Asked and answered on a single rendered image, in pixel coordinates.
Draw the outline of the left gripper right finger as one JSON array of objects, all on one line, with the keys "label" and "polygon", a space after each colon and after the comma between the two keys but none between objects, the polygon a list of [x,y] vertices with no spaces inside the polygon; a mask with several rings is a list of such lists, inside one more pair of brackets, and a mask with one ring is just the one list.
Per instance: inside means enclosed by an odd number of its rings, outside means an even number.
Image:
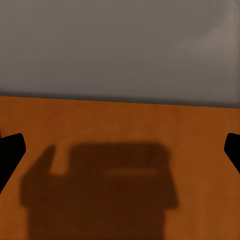
[{"label": "left gripper right finger", "polygon": [[227,135],[224,151],[240,173],[240,135],[229,133]]}]

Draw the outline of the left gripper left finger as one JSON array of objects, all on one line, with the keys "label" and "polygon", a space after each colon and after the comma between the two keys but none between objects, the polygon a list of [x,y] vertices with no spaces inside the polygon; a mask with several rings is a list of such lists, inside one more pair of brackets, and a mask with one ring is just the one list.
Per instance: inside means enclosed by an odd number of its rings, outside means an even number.
[{"label": "left gripper left finger", "polygon": [[26,152],[23,134],[0,138],[0,193]]}]

